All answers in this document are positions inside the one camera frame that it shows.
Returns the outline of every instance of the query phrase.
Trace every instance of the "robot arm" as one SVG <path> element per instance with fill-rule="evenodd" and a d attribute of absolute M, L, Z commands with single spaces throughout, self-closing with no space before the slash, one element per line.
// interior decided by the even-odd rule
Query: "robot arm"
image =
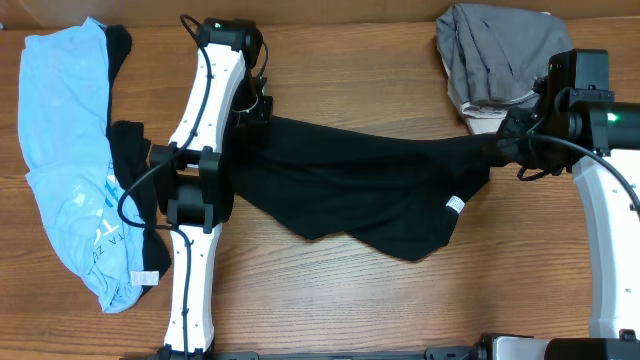
<path fill-rule="evenodd" d="M 171 232 L 171 317 L 158 354 L 166 359 L 184 358 L 185 353 L 203 358 L 211 348 L 216 246 L 233 207 L 224 150 L 231 141 L 247 141 L 266 131 L 272 112 L 273 100 L 263 96 L 262 79 L 251 76 L 262 46 L 262 34 L 255 23 L 207 19 L 198 27 L 196 37 L 201 46 L 184 115 L 169 146 L 151 150 L 151 166 L 161 166 L 154 173 L 160 211 L 190 243 L 178 232 Z M 197 123 L 199 112 L 202 115 Z M 196 135 L 189 142 L 192 132 Z M 181 172 L 187 167 L 197 169 L 197 176 Z"/>
<path fill-rule="evenodd" d="M 640 105 L 614 102 L 614 93 L 608 90 L 608 69 L 605 51 L 573 50 L 553 56 L 549 76 L 534 85 L 541 96 L 536 106 L 511 109 L 498 130 L 497 144 L 489 149 L 522 165 L 518 177 L 524 181 L 560 175 L 564 168 L 573 173 L 585 210 L 591 255 L 591 338 L 483 335 L 475 347 L 427 349 L 427 359 L 432 360 L 431 355 L 433 360 L 640 358 L 636 340 L 640 332 Z M 582 151 L 577 152 L 575 145 Z M 603 165 L 611 165 L 620 178 Z M 527 169 L 542 171 L 524 177 Z"/>

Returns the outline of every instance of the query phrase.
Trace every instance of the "wrinkled fabric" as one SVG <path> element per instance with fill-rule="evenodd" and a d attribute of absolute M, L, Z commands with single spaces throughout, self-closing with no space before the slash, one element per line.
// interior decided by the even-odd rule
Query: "wrinkled fabric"
<path fill-rule="evenodd" d="M 144 138 L 144 125 L 129 121 L 118 121 L 111 126 L 111 104 L 113 86 L 125 59 L 131 52 L 133 40 L 122 25 L 113 25 L 105 29 L 107 37 L 107 53 L 109 55 L 109 107 L 107 110 L 107 138 L 111 147 L 113 167 L 116 178 L 122 188 L 128 189 L 149 170 L 147 154 L 151 141 Z M 157 199 L 153 179 L 149 178 L 130 194 L 140 212 L 140 217 L 147 225 L 157 222 Z M 142 261 L 144 271 L 158 272 L 158 278 L 171 266 L 169 250 L 157 231 L 144 229 L 142 243 Z M 144 296 L 152 286 L 142 286 Z"/>
<path fill-rule="evenodd" d="M 436 22 L 448 95 L 475 133 L 495 132 L 508 107 L 531 108 L 549 58 L 572 49 L 564 21 L 549 14 L 456 4 Z"/>
<path fill-rule="evenodd" d="M 459 211 L 504 166 L 494 135 L 415 141 L 273 117 L 263 145 L 230 149 L 234 191 L 309 239 L 346 232 L 417 261 L 448 244 Z"/>
<path fill-rule="evenodd" d="M 143 230 L 117 214 L 124 193 L 105 137 L 109 60 L 101 25 L 28 36 L 19 79 L 18 135 L 51 245 L 62 263 L 98 296 L 104 312 L 131 307 L 142 287 Z M 141 222 L 135 203 L 124 213 Z"/>

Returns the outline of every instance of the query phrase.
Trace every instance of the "clothing tag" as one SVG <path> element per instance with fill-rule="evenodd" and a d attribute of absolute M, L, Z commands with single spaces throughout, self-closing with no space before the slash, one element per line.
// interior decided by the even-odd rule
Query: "clothing tag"
<path fill-rule="evenodd" d="M 133 286 L 156 286 L 160 281 L 160 274 L 157 271 L 132 271 L 131 285 Z"/>
<path fill-rule="evenodd" d="M 464 201 L 462 201 L 459 197 L 453 195 L 449 201 L 447 201 L 447 206 L 455 210 L 458 214 L 464 208 Z"/>

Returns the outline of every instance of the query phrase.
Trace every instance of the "light blue shirt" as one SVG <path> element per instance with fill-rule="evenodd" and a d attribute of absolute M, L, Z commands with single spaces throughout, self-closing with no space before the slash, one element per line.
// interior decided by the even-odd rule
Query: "light blue shirt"
<path fill-rule="evenodd" d="M 143 230 L 117 214 L 124 191 L 105 137 L 109 58 L 101 24 L 88 18 L 46 36 L 28 36 L 20 63 L 18 135 L 42 223 L 62 263 L 98 296 L 106 313 L 142 293 Z M 125 215 L 142 222 L 131 198 Z"/>

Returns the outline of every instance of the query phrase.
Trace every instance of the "wood grain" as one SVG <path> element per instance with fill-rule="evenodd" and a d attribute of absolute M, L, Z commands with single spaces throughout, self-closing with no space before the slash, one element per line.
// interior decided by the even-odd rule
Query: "wood grain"
<path fill-rule="evenodd" d="M 640 102 L 640 20 L 568 25 L 576 47 L 609 50 L 618 99 Z M 467 134 L 446 96 L 434 23 L 262 30 L 276 114 L 407 139 Z M 166 143 L 191 89 L 194 47 L 180 28 L 131 33 L 113 118 L 142 121 L 152 141 Z M 134 308 L 102 314 L 42 229 L 16 134 L 26 34 L 0 33 L 0 359 L 154 352 L 169 317 L 172 271 Z M 236 199 L 216 259 L 217 350 L 419 350 L 468 344 L 487 331 L 587 336 L 591 273 L 577 191 L 566 174 L 525 184 L 516 170 L 492 170 L 450 245 L 418 263 L 345 235 L 307 242 Z"/>
<path fill-rule="evenodd" d="M 7 30 L 42 28 L 20 0 L 0 0 L 0 23 Z"/>
<path fill-rule="evenodd" d="M 389 23 L 435 21 L 454 0 L 20 0 L 44 28 L 81 24 L 93 16 L 105 24 L 175 26 L 178 15 L 244 18 L 264 25 Z M 565 19 L 638 16 L 635 1 L 470 0 L 484 4 L 547 11 Z"/>

